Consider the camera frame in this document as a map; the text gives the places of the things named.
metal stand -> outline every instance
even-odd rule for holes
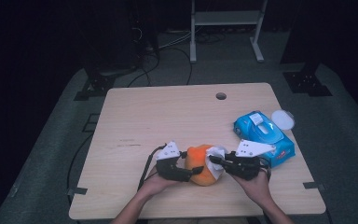
[[[261,25],[266,12],[267,1],[263,0],[260,10],[251,11],[213,11],[196,12],[195,0],[191,2],[191,40],[190,40],[190,61],[197,61],[196,52],[196,26],[199,25],[244,25],[255,24],[255,36],[250,38],[255,57],[259,63],[264,62],[264,57],[258,47],[257,41],[260,35]]]

human hand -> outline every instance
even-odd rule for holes
[[[258,176],[251,180],[244,180],[236,175],[232,175],[232,177],[241,185],[246,195],[259,206],[273,202],[265,170],[261,169]]]
[[[149,172],[144,184],[139,189],[139,193],[145,196],[153,197],[161,193],[167,187],[180,183],[179,181],[167,180],[158,175],[156,166]]]

blue package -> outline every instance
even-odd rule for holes
[[[276,149],[261,155],[271,167],[294,157],[295,144],[260,111],[253,111],[234,122],[234,132],[241,139],[274,145]]]

hole in table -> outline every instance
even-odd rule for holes
[[[226,96],[226,94],[223,93],[223,92],[218,92],[218,93],[216,94],[216,98],[217,98],[218,100],[226,100],[227,96]]]

dark background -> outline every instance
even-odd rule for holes
[[[96,72],[107,63],[136,65],[140,51],[132,26],[152,22],[163,32],[188,29],[190,23],[190,1],[156,0],[154,10],[136,1],[73,3],[0,1],[0,204],[76,71],[87,66]],[[239,0],[197,3],[199,10],[257,6]],[[338,73],[358,103],[358,1],[270,0],[263,30],[290,28],[282,63],[316,58]]]

